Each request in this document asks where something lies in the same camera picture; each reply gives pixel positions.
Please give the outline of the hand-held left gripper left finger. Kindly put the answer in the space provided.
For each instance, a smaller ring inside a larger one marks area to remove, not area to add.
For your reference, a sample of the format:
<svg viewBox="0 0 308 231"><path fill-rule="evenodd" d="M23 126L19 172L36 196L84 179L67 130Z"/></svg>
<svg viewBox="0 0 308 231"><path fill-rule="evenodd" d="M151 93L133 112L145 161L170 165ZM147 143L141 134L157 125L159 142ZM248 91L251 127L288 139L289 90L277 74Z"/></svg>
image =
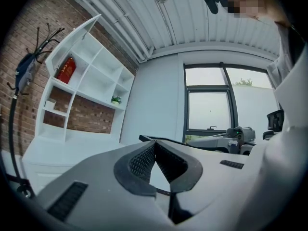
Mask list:
<svg viewBox="0 0 308 231"><path fill-rule="evenodd" d="M114 165L114 176L128 192L137 196L156 196L156 188L150 185L152 168L155 164L155 142L137 148Z"/></svg>

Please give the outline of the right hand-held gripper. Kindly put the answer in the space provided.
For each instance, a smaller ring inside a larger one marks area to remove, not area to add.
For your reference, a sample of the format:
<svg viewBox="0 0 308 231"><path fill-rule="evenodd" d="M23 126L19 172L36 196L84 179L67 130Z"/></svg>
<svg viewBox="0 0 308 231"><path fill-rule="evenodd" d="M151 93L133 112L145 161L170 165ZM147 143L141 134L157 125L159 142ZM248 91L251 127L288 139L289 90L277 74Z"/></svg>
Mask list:
<svg viewBox="0 0 308 231"><path fill-rule="evenodd" d="M255 138L255 131L251 127L236 127L222 134L191 140L187 145L207 151L249 156L255 146Z"/></svg>

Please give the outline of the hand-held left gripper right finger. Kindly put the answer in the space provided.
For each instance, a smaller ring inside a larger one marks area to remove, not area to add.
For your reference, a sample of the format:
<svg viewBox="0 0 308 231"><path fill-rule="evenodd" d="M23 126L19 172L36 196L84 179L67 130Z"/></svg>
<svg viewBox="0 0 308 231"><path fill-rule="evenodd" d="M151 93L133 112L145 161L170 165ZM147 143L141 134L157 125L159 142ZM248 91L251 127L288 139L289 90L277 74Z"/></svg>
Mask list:
<svg viewBox="0 0 308 231"><path fill-rule="evenodd" d="M162 141L155 142L155 159L172 193L190 191L203 173L200 161Z"/></svg>

